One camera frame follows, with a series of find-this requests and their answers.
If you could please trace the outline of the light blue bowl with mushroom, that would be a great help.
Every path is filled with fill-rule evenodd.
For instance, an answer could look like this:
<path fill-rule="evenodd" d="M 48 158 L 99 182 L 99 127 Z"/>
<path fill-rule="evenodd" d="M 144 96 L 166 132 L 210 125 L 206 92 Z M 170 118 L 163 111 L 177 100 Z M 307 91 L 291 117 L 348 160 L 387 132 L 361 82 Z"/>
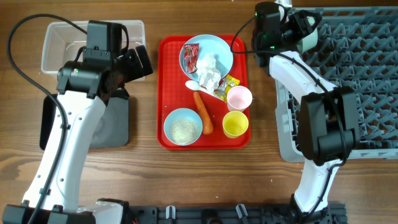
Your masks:
<path fill-rule="evenodd" d="M 318 31 L 317 27 L 313 29 L 313 32 L 310 34 L 304 36 L 303 34 L 300 34 L 298 31 L 294 35 L 296 39 L 296 47 L 297 51 L 302 54 L 312 48 L 314 48 L 317 45 L 317 38 L 318 38 Z"/>

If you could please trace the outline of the light blue bowl with rice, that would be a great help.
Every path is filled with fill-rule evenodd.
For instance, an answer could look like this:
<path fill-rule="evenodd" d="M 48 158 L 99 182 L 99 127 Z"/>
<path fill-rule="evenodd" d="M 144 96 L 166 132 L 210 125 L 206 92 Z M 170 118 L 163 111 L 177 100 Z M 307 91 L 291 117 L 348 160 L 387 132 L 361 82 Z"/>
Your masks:
<path fill-rule="evenodd" d="M 173 110 L 173 111 L 166 117 L 166 119 L 165 119 L 165 121 L 164 121 L 164 127 L 163 127 L 164 133 L 165 133 L 165 135 L 166 135 L 166 138 L 167 138 L 170 142 L 174 143 L 174 142 L 172 141 L 172 137 L 171 137 L 171 133 L 170 133 L 170 126 L 171 126 L 171 124 L 172 124 L 173 121 L 175 121 L 176 119 L 179 119 L 179 118 L 191 118 L 191 119 L 193 119 L 193 120 L 196 122 L 196 124 L 198 125 L 199 130 L 200 130 L 200 135 L 199 135 L 199 137 L 195 140 L 195 141 L 197 141 L 197 140 L 200 138 L 200 136 L 201 136 L 201 134 L 202 134 L 202 130 L 203 130 L 202 120 L 201 120 L 201 118 L 199 117 L 199 115 L 198 115 L 195 111 L 193 111 L 193 110 L 191 110 L 191 109 L 188 109 L 188 108 L 179 108 L 179 109 Z M 174 143 L 174 144 L 176 144 L 176 145 L 178 145 L 178 146 L 188 146 L 188 145 L 191 145 L 191 144 L 179 145 L 179 144 L 177 144 L 177 143 Z"/>

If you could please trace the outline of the white rice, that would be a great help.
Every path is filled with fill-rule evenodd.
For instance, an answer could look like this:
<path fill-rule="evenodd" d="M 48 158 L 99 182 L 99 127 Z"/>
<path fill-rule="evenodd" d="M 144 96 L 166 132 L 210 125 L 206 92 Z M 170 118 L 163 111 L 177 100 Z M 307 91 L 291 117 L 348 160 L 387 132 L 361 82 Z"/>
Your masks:
<path fill-rule="evenodd" d="M 191 118 L 179 118 L 170 126 L 172 141 L 179 145 L 193 143 L 200 135 L 196 122 Z"/>

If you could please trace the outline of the pink cup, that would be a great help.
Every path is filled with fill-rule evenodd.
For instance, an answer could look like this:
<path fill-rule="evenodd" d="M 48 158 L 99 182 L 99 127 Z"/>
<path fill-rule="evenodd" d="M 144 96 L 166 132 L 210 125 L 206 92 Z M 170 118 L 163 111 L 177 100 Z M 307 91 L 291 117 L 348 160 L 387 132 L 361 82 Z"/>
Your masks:
<path fill-rule="evenodd" d="M 229 111 L 243 112 L 252 103 L 252 93 L 245 86 L 234 86 L 227 94 L 227 107 Z"/>

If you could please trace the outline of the yellow cup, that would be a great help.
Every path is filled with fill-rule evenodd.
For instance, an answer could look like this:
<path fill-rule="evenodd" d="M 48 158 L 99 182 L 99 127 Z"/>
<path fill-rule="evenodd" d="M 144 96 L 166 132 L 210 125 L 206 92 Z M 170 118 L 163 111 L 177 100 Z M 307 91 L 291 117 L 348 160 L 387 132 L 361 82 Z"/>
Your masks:
<path fill-rule="evenodd" d="M 249 127 L 248 117 L 240 111 L 230 111 L 223 118 L 223 132 L 231 139 L 240 137 Z"/>

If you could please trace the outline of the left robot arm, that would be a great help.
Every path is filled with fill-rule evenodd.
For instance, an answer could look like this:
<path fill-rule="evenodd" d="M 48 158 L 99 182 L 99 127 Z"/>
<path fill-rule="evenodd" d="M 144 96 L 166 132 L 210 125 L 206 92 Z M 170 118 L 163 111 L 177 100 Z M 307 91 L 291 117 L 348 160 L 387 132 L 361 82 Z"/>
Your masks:
<path fill-rule="evenodd" d="M 129 203 L 101 198 L 81 207 L 79 190 L 95 129 L 109 99 L 127 82 L 153 72 L 143 45 L 129 47 L 124 25 L 89 21 L 86 45 L 57 75 L 56 109 L 39 169 L 20 205 L 4 209 L 4 223 L 131 223 Z"/>

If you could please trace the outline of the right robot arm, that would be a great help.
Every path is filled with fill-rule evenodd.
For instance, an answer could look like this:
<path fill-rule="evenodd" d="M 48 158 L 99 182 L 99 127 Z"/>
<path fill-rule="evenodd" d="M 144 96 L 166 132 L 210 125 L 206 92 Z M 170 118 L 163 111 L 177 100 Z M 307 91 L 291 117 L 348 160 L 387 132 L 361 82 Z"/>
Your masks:
<path fill-rule="evenodd" d="M 327 198 L 333 179 L 359 144 L 354 90 L 322 78 L 300 56 L 317 45 L 321 20 L 316 12 L 288 14 L 284 6 L 275 2 L 255 6 L 255 58 L 300 106 L 297 141 L 305 162 L 287 212 L 290 223 L 317 222 L 329 217 Z"/>

